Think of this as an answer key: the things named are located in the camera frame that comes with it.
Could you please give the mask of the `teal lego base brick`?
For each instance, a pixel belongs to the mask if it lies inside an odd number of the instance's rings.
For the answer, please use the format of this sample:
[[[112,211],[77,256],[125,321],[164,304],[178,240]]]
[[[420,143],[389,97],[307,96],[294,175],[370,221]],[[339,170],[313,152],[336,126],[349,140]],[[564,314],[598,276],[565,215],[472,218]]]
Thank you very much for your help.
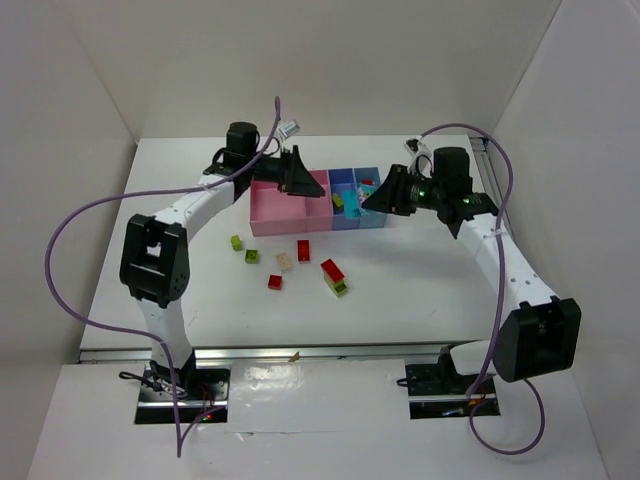
[[[347,219],[355,220],[361,217],[358,193],[347,190],[342,193],[343,213]]]

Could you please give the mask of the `teal curved lego brick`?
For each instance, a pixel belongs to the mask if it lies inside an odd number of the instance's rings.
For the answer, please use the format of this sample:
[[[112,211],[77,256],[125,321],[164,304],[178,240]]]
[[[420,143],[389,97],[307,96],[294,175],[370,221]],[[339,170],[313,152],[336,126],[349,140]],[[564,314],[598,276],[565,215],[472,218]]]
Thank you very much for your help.
[[[357,194],[360,202],[364,202],[375,193],[377,187],[375,185],[360,184],[357,187]]]

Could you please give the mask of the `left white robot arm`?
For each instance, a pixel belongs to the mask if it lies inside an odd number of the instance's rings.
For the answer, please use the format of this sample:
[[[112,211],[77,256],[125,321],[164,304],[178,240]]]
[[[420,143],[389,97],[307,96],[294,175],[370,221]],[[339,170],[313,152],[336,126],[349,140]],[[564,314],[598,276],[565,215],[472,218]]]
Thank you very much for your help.
[[[150,368],[157,380],[187,389],[196,374],[195,352],[181,297],[190,280],[189,243],[218,213],[232,206],[252,182],[272,183],[288,196],[320,198],[324,191],[304,166],[298,146],[266,153],[257,127],[234,122],[193,191],[126,226],[119,278],[136,300],[145,326],[156,337]]]

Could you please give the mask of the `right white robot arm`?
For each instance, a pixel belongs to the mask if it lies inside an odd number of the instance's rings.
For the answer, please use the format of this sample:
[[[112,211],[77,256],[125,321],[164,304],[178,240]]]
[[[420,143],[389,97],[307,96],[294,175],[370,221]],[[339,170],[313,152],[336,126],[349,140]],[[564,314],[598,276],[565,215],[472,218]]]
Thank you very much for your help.
[[[478,382],[498,376],[513,383],[573,365],[581,309],[538,276],[506,230],[498,207],[487,194],[474,191],[465,149],[418,151],[410,165],[392,165],[362,206],[398,216],[419,209],[435,212],[490,282],[497,295],[490,337],[451,349],[458,374],[473,375]]]

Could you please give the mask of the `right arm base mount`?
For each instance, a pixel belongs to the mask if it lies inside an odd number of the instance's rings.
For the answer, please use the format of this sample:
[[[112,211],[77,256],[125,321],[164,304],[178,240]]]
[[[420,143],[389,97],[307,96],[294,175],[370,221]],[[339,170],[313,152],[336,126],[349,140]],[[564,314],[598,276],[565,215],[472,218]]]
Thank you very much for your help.
[[[496,388],[486,381],[470,398],[467,388],[475,376],[461,376],[436,364],[407,364],[405,374],[396,385],[406,390],[412,420],[468,417],[476,408],[476,415],[500,416]]]

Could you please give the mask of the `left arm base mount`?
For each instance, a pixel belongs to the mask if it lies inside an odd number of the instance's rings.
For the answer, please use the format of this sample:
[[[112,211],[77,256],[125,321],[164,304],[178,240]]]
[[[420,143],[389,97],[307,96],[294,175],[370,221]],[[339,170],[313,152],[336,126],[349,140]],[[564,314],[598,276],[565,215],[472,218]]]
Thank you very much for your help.
[[[121,380],[139,387],[134,423],[136,425],[173,424],[173,390],[168,381],[156,379],[149,366],[141,374],[121,371]],[[196,371],[194,384],[177,387],[177,405],[180,423],[187,425],[198,415],[200,423],[226,423],[231,368],[216,366]]]

